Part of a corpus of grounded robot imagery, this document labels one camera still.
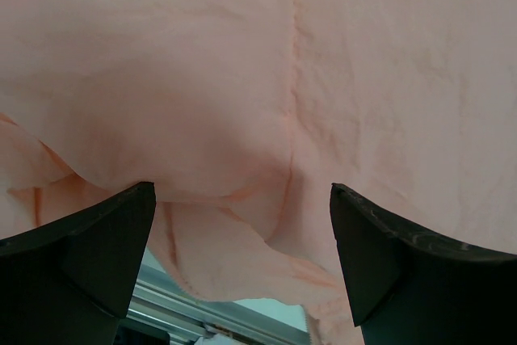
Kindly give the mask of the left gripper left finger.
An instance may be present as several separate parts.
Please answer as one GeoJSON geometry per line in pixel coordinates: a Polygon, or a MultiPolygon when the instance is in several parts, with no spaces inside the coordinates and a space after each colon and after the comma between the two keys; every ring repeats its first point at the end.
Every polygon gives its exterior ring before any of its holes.
{"type": "Polygon", "coordinates": [[[3,344],[111,344],[156,207],[152,183],[1,241],[3,344]]]}

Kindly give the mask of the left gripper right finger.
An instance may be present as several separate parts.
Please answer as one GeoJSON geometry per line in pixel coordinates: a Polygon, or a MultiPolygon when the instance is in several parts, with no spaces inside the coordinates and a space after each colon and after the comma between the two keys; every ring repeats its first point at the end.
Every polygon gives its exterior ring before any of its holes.
{"type": "Polygon", "coordinates": [[[330,217],[365,343],[515,343],[513,254],[438,234],[338,183],[330,217]]]}

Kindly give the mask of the salmon pink jacket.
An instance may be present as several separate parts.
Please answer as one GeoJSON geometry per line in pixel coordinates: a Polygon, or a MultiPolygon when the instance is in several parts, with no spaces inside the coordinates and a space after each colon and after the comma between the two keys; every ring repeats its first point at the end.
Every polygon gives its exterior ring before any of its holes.
{"type": "Polygon", "coordinates": [[[1,0],[1,235],[140,181],[192,296],[359,344],[333,183],[516,251],[516,0],[1,0]]]}

